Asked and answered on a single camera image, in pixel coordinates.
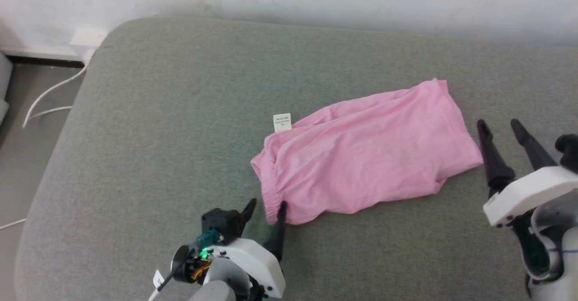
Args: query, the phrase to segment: pink cloth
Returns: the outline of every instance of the pink cloth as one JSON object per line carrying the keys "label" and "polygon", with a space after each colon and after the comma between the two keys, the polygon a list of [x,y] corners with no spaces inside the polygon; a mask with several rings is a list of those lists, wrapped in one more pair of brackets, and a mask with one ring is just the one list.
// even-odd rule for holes
{"label": "pink cloth", "polygon": [[251,161],[267,221],[277,221],[285,200],[289,224],[435,194],[481,163],[446,81],[437,79],[324,107],[266,137]]}

